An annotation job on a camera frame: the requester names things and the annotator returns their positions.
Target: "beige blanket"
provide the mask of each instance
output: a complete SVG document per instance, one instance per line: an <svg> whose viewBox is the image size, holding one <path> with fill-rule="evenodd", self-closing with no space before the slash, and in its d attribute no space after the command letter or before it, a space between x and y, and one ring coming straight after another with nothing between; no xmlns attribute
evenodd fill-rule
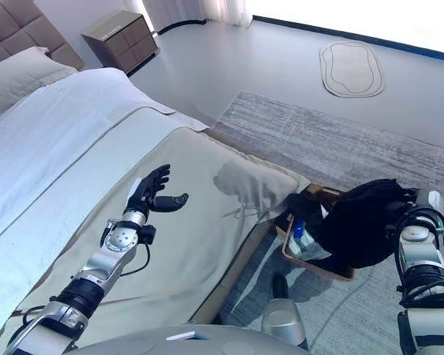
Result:
<svg viewBox="0 0 444 355"><path fill-rule="evenodd" d="M185 207L150 213L157 229L149 266L122 277L94 313L80 346L145 328L186 322L218 284L253 226L276 217L284 198L309 182L274 164L243 155L204 134L177 129L96 206L49 277L18 307L45 304L98 248L108 218L119 218L134 180L171 164L164 195L189 193ZM141 266L144 248L126 271ZM21 322L9 319L0 343Z"/></svg>

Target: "bed frame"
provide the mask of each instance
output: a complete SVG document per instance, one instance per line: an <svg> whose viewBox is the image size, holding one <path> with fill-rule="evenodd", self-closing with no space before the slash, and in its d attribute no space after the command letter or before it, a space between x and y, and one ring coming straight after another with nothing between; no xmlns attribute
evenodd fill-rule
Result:
<svg viewBox="0 0 444 355"><path fill-rule="evenodd" d="M52 60L81 70L84 62L33 0L0 0L0 61L30 47L47 47Z"/></svg>

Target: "white pillow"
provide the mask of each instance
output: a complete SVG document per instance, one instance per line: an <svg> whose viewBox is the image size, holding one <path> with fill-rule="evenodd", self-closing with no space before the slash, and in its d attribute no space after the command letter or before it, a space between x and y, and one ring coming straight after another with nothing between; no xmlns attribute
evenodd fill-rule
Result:
<svg viewBox="0 0 444 355"><path fill-rule="evenodd" d="M77 72L31 47L0 62L0 116L24 96Z"/></svg>

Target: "silver robotic arm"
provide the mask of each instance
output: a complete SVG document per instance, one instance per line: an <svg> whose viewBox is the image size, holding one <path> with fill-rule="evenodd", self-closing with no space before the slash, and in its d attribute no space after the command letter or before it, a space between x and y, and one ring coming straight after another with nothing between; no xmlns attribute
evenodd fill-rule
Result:
<svg viewBox="0 0 444 355"><path fill-rule="evenodd" d="M188 194L155 196L164 189L168 174L169 165L165 165L135 182L122 219L108 220L100 249L57 297L51 297L33 321L14 334L4 354L61 355L74 349L74 342L117 279L147 266L149 245L155 236L155 228L145 224L149 211L173 212L186 203ZM146 247L146 264L122 274L125 265L135 257L138 244Z"/></svg>
<svg viewBox="0 0 444 355"><path fill-rule="evenodd" d="M437 192L417 191L415 206L398 221L395 261L405 311L398 314L404 355L444 354L444 217Z"/></svg>

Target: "bed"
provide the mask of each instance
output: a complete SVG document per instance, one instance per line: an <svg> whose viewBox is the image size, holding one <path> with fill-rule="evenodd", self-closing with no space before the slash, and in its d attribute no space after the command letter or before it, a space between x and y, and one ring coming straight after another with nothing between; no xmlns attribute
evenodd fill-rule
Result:
<svg viewBox="0 0 444 355"><path fill-rule="evenodd" d="M105 221L121 216L133 181L154 168L171 164L164 192L187 192L188 203L149 216L149 267L118 281L80 346L210 321L284 198L309 185L205 135L121 71L82 67L31 0L0 1L0 353L21 324L10 315L67 284Z"/></svg>

